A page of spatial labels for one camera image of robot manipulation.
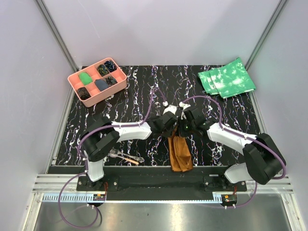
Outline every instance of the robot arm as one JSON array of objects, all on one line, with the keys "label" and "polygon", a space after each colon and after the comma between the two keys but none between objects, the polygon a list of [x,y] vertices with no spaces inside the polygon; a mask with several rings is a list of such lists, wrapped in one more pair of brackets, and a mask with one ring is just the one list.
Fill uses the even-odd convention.
[{"label": "robot arm", "polygon": [[142,125],[134,127],[127,127],[127,125],[136,125],[141,122],[118,123],[103,117],[87,128],[82,137],[97,128],[114,125],[113,128],[107,128],[92,134],[82,144],[87,157],[86,162],[90,180],[95,182],[103,178],[104,159],[117,142],[134,139],[145,140],[150,136],[153,138],[161,135],[171,136],[177,122],[176,111],[176,106],[169,105],[161,116],[152,117]]},{"label": "robot arm", "polygon": [[265,133],[250,135],[228,128],[228,130],[240,134],[238,136],[224,129],[227,126],[222,125],[221,128],[220,124],[215,120],[207,120],[199,108],[183,103],[180,104],[180,107],[183,108],[183,111],[179,120],[176,117],[177,107],[170,105],[161,116],[152,117],[139,126],[125,127],[138,123],[117,123],[103,117],[89,127],[84,135],[102,126],[115,126],[102,132],[94,133],[82,144],[87,156],[86,161],[90,180],[97,181],[103,177],[104,158],[117,142],[132,139],[145,140],[149,137],[155,138],[161,135],[171,137],[175,126],[178,126],[177,133],[181,137],[197,133],[199,136],[227,145],[244,155],[245,163],[233,165],[224,173],[224,177],[232,184],[244,180],[255,180],[260,184],[266,184],[281,171],[280,162],[266,149],[251,141],[253,139],[262,142],[277,153],[285,163],[284,158],[269,135]]},{"label": "robot arm", "polygon": [[[260,184],[266,184],[282,170],[279,161],[271,153],[247,139],[247,137],[250,137],[253,140],[262,142],[277,153],[285,164],[284,158],[268,134],[245,134],[225,125],[222,125],[221,128],[216,121],[206,120],[197,107],[192,107],[189,104],[182,104],[180,106],[183,107],[182,120],[179,122],[180,136],[185,137],[187,134],[194,132],[209,138],[211,141],[227,145],[244,155],[245,163],[233,165],[225,171],[224,175],[230,183],[255,180]],[[240,136],[230,133],[224,128],[228,128],[228,130],[236,132]]]}]

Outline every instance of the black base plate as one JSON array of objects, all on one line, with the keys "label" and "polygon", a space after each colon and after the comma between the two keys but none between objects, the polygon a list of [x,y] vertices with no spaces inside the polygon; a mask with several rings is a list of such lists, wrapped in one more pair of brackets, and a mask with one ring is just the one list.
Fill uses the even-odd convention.
[{"label": "black base plate", "polygon": [[[214,182],[228,167],[195,167],[182,173],[168,167],[104,167],[105,176],[92,185],[88,177],[79,177],[78,191],[104,191],[108,183],[108,200],[213,200],[212,192],[232,192],[234,185],[215,190],[205,189],[206,182]],[[246,185],[236,184],[238,192]]]}]

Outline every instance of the metal floor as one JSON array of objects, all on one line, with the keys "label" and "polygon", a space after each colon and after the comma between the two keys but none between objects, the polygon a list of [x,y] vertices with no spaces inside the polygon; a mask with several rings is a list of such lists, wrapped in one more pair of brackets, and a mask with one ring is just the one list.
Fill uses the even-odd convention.
[{"label": "metal floor", "polygon": [[[238,204],[248,199],[239,195]],[[63,214],[69,214],[81,203],[62,203]],[[198,204],[111,204],[99,207],[102,222],[90,231],[290,231],[280,195],[257,194],[243,208],[213,209]],[[88,225],[95,218],[90,208],[82,208],[67,216],[75,225]],[[61,220],[57,203],[41,204],[35,231],[70,231]]]}]

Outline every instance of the wooden handle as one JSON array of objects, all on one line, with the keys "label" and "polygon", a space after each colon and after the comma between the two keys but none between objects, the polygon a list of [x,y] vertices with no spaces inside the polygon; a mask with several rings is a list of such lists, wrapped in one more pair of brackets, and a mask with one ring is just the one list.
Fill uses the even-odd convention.
[{"label": "wooden handle", "polygon": [[137,162],[137,161],[134,161],[134,160],[131,160],[131,159],[128,159],[128,158],[125,158],[125,157],[123,159],[130,161],[133,164],[139,165],[139,162]]}]

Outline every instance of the table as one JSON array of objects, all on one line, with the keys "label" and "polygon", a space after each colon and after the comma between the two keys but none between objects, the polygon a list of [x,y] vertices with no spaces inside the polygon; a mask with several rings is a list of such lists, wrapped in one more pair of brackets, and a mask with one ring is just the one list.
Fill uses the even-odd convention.
[{"label": "table", "polygon": [[[198,78],[198,73],[220,65],[168,65],[168,66],[122,66],[128,77],[125,90],[108,99],[87,108],[74,96],[56,166],[83,166],[84,162],[77,155],[77,144],[87,128],[100,116],[107,116],[116,122],[137,122],[143,119],[149,107],[149,94],[153,87],[159,87],[169,104],[179,102],[194,95],[206,95]],[[151,115],[162,114],[164,107],[158,92],[154,96]],[[231,128],[246,133],[259,134],[260,129],[248,93],[222,99],[212,96],[219,102],[223,112],[223,123]],[[191,105],[202,108],[206,118],[218,118],[217,106],[210,100],[196,99]],[[192,135],[187,140],[194,166],[220,166],[242,163],[244,157],[238,152],[212,142],[207,138]],[[140,166],[169,166],[168,142],[166,138],[131,140],[118,143],[120,151],[144,158]],[[108,158],[106,166],[130,166],[120,158]]]}]

